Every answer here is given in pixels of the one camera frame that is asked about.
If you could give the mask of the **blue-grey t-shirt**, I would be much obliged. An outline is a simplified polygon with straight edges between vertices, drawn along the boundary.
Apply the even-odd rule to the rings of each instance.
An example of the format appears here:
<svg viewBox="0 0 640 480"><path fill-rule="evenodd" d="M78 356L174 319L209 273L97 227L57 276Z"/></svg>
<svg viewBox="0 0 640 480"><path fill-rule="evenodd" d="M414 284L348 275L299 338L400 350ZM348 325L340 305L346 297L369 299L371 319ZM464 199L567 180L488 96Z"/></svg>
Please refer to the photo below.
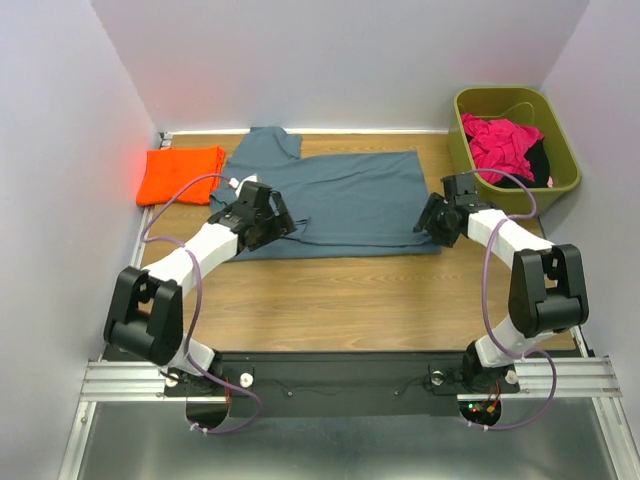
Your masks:
<svg viewBox="0 0 640 480"><path fill-rule="evenodd" d="M439 254L414 231L429 193L414 151L302 157L302 139L280 127L254 127L223 174L251 175L281 193L295 231L240 261Z"/></svg>

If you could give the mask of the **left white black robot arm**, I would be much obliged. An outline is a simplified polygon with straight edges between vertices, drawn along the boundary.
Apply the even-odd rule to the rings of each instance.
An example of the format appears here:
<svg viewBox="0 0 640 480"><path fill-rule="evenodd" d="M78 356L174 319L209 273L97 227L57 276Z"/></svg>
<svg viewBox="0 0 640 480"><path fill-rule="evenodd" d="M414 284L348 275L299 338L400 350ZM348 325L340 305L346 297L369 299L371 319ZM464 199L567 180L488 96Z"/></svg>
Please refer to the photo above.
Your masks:
<svg viewBox="0 0 640 480"><path fill-rule="evenodd" d="M295 231L282 195L253 177L236 188L236 200L212 215L188 241L176 241L167 256L142 269L128 266L117 276L103 337L107 344L158 367L188 374L199 393L215 392L222 382L220 354L193 339L184 328L184 298L223 263Z"/></svg>

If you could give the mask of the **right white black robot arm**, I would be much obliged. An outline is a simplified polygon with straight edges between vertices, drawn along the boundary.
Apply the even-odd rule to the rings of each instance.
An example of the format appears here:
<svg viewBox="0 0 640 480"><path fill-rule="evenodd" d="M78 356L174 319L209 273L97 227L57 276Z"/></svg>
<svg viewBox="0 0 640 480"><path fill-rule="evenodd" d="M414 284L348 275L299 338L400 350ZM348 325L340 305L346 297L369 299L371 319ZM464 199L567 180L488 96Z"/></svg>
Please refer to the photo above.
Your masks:
<svg viewBox="0 0 640 480"><path fill-rule="evenodd" d="M460 378L465 389L481 391L502 379L510 365L551 337L586 322L589 316L582 257L571 244L556 245L480 200L473 174L442 180L414 226L436 244L451 247L460 236L484 246L486 261L498 258L511 272L508 314L472 342L463 355Z"/></svg>

